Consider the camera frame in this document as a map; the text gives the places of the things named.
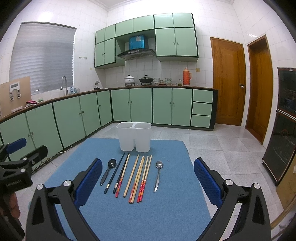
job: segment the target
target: wooden board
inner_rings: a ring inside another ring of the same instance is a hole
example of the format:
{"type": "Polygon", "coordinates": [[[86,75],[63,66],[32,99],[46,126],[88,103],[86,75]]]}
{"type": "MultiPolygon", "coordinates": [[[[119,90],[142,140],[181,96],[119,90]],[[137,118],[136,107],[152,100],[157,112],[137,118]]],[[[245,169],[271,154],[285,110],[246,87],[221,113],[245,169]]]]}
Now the wooden board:
{"type": "Polygon", "coordinates": [[[242,44],[211,37],[214,82],[219,90],[216,123],[240,126],[246,94],[246,62],[242,44]]]}
{"type": "Polygon", "coordinates": [[[263,143],[271,112],[273,74],[266,36],[248,45],[251,70],[251,91],[247,129],[263,143]]]}
{"type": "Polygon", "coordinates": [[[12,110],[15,110],[19,107],[24,108],[26,102],[31,100],[31,85],[30,77],[24,77],[16,80],[8,81],[0,85],[0,108],[1,108],[1,117],[5,117],[12,113],[12,110]],[[9,97],[9,86],[13,83],[20,82],[20,94],[21,97],[17,97],[17,91],[14,90],[13,100],[10,100],[9,97]]]}
{"type": "Polygon", "coordinates": [[[283,208],[286,209],[296,196],[296,173],[293,173],[294,166],[296,165],[296,155],[294,156],[290,167],[288,168],[285,176],[276,188],[283,208]]]}

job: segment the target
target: tiled floor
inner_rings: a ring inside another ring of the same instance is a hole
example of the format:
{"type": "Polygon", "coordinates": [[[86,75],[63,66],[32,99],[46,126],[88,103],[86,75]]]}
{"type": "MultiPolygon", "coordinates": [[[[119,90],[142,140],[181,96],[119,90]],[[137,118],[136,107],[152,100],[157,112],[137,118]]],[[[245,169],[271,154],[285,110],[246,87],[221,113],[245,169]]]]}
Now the tiled floor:
{"type": "MultiPolygon", "coordinates": [[[[98,131],[92,137],[117,138],[115,123],[98,131]]],[[[262,165],[265,148],[243,127],[216,124],[214,131],[197,131],[166,127],[152,127],[152,139],[181,140],[186,145],[192,162],[202,157],[209,168],[217,170],[224,179],[232,179],[238,185],[250,186],[257,182],[261,185],[268,206],[270,222],[283,211],[276,187],[262,165]]],[[[20,220],[25,226],[28,203],[37,184],[44,183],[51,174],[75,151],[77,146],[55,158],[51,163],[32,176],[33,186],[17,192],[20,205],[20,220]]],[[[216,211],[205,195],[211,216],[216,211]]],[[[222,240],[229,236],[239,213],[235,208],[222,240]]]]}

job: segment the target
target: window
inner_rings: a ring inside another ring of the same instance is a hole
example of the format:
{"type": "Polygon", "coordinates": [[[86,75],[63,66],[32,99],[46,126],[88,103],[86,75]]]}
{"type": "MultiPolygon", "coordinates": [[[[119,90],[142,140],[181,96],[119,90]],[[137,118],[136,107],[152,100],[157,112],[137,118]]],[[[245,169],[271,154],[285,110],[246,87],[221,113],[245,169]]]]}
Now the window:
{"type": "Polygon", "coordinates": [[[20,25],[12,50],[9,80],[31,77],[31,95],[73,86],[75,28],[51,23],[20,25]]]}

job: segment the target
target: range hood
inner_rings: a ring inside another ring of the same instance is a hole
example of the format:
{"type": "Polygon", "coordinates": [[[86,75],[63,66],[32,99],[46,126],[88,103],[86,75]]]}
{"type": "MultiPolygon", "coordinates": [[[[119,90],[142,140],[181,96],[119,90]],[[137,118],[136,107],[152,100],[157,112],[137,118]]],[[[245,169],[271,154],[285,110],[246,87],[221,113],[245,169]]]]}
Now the range hood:
{"type": "Polygon", "coordinates": [[[131,60],[145,56],[156,56],[156,53],[153,49],[138,48],[125,51],[117,56],[124,58],[125,60],[131,60]]]}

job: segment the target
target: faucet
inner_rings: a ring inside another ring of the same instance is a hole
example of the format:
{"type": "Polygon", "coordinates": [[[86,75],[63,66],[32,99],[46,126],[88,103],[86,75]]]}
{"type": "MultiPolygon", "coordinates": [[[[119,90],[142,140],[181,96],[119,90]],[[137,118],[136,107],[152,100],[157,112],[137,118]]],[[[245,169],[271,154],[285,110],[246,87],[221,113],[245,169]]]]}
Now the faucet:
{"type": "Polygon", "coordinates": [[[62,86],[61,86],[61,90],[63,90],[63,80],[64,80],[64,78],[65,78],[65,83],[66,83],[66,95],[68,95],[67,78],[66,78],[66,76],[63,76],[63,77],[62,77],[62,86]]]}

